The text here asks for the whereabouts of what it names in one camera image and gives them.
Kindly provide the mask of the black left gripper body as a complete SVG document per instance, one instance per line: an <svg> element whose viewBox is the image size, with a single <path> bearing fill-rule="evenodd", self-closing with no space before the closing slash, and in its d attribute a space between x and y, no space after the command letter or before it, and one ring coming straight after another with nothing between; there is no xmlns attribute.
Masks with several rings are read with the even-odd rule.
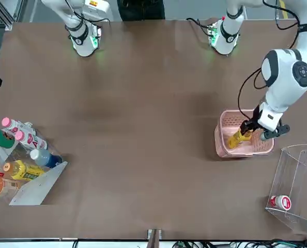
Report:
<svg viewBox="0 0 307 248"><path fill-rule="evenodd" d="M253 115L250 119L250 129L261 129L262 126L259 124L259 119L261 117L261 110L259 108L259 105L254 109Z"/></svg>

